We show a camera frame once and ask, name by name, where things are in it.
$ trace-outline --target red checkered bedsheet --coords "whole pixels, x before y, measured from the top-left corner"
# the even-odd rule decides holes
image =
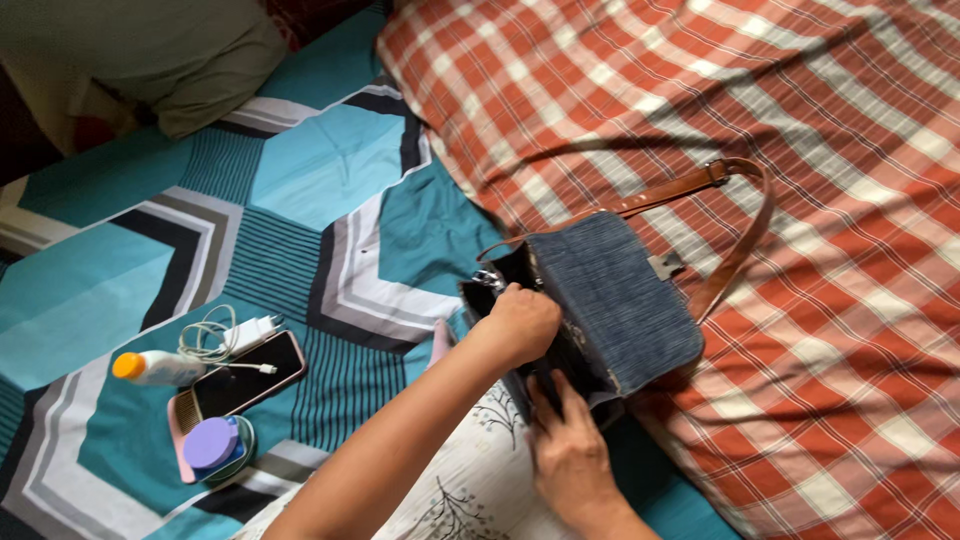
[[[462,189],[514,232],[719,156],[780,209],[707,349],[644,421],[735,527],[960,537],[960,5],[426,0],[378,50]],[[577,140],[634,136],[497,173]],[[759,205],[734,180],[633,220],[689,294]]]

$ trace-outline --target brown leather strap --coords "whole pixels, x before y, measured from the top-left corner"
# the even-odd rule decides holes
[[[733,278],[736,277],[736,273],[740,270],[740,266],[743,265],[743,262],[747,259],[750,252],[753,251],[756,243],[759,242],[770,226],[770,218],[774,213],[776,197],[773,188],[773,178],[766,167],[743,158],[715,160],[698,171],[667,182],[666,184],[645,189],[637,195],[624,197],[615,203],[580,212],[563,223],[554,225],[543,231],[538,231],[538,233],[553,233],[559,231],[599,211],[615,212],[624,219],[627,219],[642,211],[654,209],[671,201],[676,201],[702,189],[719,187],[725,184],[730,179],[730,176],[737,174],[760,182],[760,190],[763,192],[763,204],[760,206],[760,210],[756,213],[750,226],[747,227],[746,232],[740,236],[740,239],[736,241],[736,244],[733,245],[730,252],[720,261],[720,265],[713,270],[704,284],[701,285],[690,298],[688,308],[690,314],[693,315],[693,320],[699,325],[707,318],[707,315],[709,315],[713,307],[720,302],[720,298],[724,292],[726,292],[727,288],[730,287]],[[483,255],[491,249],[502,245],[517,243],[528,235],[529,234],[522,234],[493,244],[477,256],[477,261],[482,262]]]

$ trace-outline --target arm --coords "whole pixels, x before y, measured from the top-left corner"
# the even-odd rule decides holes
[[[563,372],[554,370],[551,375],[564,406],[563,418],[540,392],[536,380],[527,380],[534,403],[530,452],[537,490],[586,540],[659,539],[617,489],[607,443],[593,423],[587,402]]]
[[[549,347],[560,308],[512,283],[466,338],[357,430],[274,520],[263,540],[368,539],[477,400]]]

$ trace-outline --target smartphone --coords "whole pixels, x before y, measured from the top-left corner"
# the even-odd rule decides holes
[[[291,331],[282,331],[234,360],[271,364],[276,373],[247,367],[219,367],[194,381],[193,402],[201,418],[236,414],[293,382],[306,371],[303,352]]]

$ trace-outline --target denim handbag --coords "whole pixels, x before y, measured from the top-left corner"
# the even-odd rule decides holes
[[[716,270],[691,296],[688,306],[669,280],[683,265],[675,254],[653,257],[625,218],[709,187],[733,175],[759,183],[763,204]],[[740,266],[766,232],[774,210],[767,170],[750,160],[727,158],[703,169],[582,212],[545,231],[491,246],[473,280],[460,283],[468,322],[490,313],[508,283],[546,293],[564,312],[560,331],[546,354],[504,378],[517,409],[529,420],[525,378],[534,374],[560,410],[547,376],[562,369],[587,400],[603,427],[623,412],[629,397],[666,372],[698,358],[704,350],[699,325],[720,300]],[[517,244],[501,258],[483,260],[489,250]]]

